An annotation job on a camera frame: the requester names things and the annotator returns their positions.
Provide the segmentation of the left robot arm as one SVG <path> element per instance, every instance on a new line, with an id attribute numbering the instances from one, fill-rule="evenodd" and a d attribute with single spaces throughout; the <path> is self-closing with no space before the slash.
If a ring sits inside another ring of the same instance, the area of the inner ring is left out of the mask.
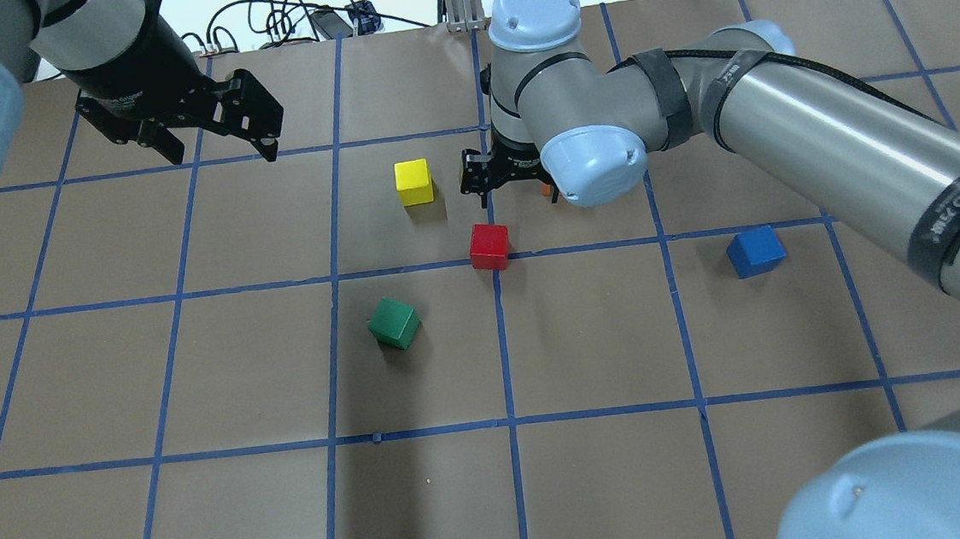
<path id="1" fill-rule="evenodd" d="M 181 128 L 246 141 L 277 157 L 278 99 L 249 70 L 220 82 L 161 16 L 162 0 L 0 0 L 0 174 L 24 114 L 23 84 L 48 62 L 77 85 L 75 107 L 115 145 L 184 160 Z"/>

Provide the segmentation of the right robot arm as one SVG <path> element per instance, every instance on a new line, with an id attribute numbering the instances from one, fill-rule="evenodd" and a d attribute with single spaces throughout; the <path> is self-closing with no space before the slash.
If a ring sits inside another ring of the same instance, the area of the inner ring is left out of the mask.
<path id="1" fill-rule="evenodd" d="M 650 154 L 705 134 L 960 302 L 960 133 L 794 54 L 773 21 L 599 73 L 579 0 L 494 0 L 482 79 L 493 127 L 460 189 L 538 180 L 578 207 L 619 199 Z M 794 495 L 776 539 L 960 539 L 960 411 L 855 448 Z"/>

